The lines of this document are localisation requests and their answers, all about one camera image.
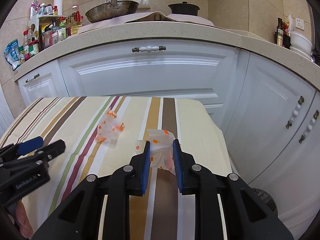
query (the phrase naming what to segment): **wall outlet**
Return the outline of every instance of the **wall outlet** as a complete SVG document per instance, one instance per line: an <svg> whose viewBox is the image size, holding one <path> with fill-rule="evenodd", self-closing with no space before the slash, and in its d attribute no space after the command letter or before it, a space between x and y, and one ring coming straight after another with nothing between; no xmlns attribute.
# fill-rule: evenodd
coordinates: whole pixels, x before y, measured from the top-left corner
<svg viewBox="0 0 320 240"><path fill-rule="evenodd" d="M302 19L296 18L296 28L304 30L304 21Z"/></svg>

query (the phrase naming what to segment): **plastic bag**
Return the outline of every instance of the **plastic bag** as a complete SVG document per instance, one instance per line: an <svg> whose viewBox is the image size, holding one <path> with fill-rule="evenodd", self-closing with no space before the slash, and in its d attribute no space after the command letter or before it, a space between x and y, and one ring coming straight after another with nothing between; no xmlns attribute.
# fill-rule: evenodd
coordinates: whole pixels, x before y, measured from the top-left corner
<svg viewBox="0 0 320 240"><path fill-rule="evenodd" d="M20 66L19 52L18 52L18 39L10 42L4 51L5 60L10 64L12 70Z"/></svg>
<svg viewBox="0 0 320 240"><path fill-rule="evenodd" d="M98 125L97 136L95 137L98 143L116 142L118 140L120 133L124 129L124 125L116 118L117 115L110 109L103 115Z"/></svg>
<svg viewBox="0 0 320 240"><path fill-rule="evenodd" d="M150 159L152 168L168 170L175 175L173 163L172 142L175 137L167 130L148 129L149 137L143 141L138 140L135 145L135 153L143 153L146 141L150 142Z"/></svg>

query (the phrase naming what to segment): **cabinet door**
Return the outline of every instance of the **cabinet door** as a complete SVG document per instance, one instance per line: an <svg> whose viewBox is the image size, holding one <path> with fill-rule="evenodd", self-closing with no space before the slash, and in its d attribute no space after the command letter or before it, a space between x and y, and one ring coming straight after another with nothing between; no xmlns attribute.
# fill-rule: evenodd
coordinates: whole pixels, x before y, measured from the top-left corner
<svg viewBox="0 0 320 240"><path fill-rule="evenodd" d="M69 96L58 60L31 71L18 84L27 106L38 98Z"/></svg>
<svg viewBox="0 0 320 240"><path fill-rule="evenodd" d="M159 45L166 50L132 52L135 47ZM70 96L194 98L214 113L219 126L224 114L220 109L235 79L238 54L239 49L208 42L139 40L72 54L60 64Z"/></svg>
<svg viewBox="0 0 320 240"><path fill-rule="evenodd" d="M319 93L291 142L250 183L251 187L266 190L274 198L279 219L291 229L295 239L303 234L320 209L320 117L314 118L316 111L320 111ZM305 131L307 136L300 143Z"/></svg>
<svg viewBox="0 0 320 240"><path fill-rule="evenodd" d="M314 94L315 89L294 73L250 55L239 101L225 133L228 153L244 181L250 183L278 157L301 125ZM304 102L287 129L300 96Z"/></svg>

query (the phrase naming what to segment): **cabinet handle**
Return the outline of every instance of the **cabinet handle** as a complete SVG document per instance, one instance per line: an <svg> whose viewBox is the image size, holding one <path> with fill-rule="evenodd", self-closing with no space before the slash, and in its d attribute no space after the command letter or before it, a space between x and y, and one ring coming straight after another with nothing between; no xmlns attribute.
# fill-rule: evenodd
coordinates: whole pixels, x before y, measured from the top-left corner
<svg viewBox="0 0 320 240"><path fill-rule="evenodd" d="M158 51L158 50L166 50L167 48L164 46L147 46L147 47L140 47L140 48L133 48L132 52L152 52L152 51Z"/></svg>
<svg viewBox="0 0 320 240"><path fill-rule="evenodd" d="M300 137L299 143L302 143L302 141L308 136L308 134L311 132L313 125L316 123L316 120L319 116L319 111L317 110L315 114L313 115L313 118L311 118L310 123L307 125L307 128L303 132L303 134Z"/></svg>
<svg viewBox="0 0 320 240"><path fill-rule="evenodd" d="M304 102L304 98L303 98L303 96L300 96L300 99L298 100L298 103L297 103L296 107L294 108L294 110L292 111L292 114L289 118L289 121L285 126L287 129L289 129L289 127L292 126L292 122L298 116L299 110L300 110L303 102Z"/></svg>
<svg viewBox="0 0 320 240"><path fill-rule="evenodd" d="M27 79L26 83L29 83L30 81L35 80L37 77L40 77L39 73L37 75L34 75L33 78Z"/></svg>

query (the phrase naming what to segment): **striped tablecloth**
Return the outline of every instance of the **striped tablecloth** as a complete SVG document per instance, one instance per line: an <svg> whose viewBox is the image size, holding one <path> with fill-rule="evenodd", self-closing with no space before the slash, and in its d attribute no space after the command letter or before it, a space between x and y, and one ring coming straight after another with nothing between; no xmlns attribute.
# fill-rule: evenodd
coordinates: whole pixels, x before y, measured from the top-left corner
<svg viewBox="0 0 320 240"><path fill-rule="evenodd" d="M94 140L99 120L108 108L124 122L124 130L115 147ZM44 138L45 145L58 139L66 143L65 153L50 162L51 180L23 199L33 230L39 228L88 174L102 177L128 164L135 154L136 140L148 137L147 129L172 132L179 139L182 150L191 153L197 163L216 174L226 176L231 173L222 132L203 105L195 100L40 98L27 107L2 136L1 147L36 136ZM194 208L194 196L178 193L172 173L152 168L146 194L130 198L131 240L194 239Z"/></svg>

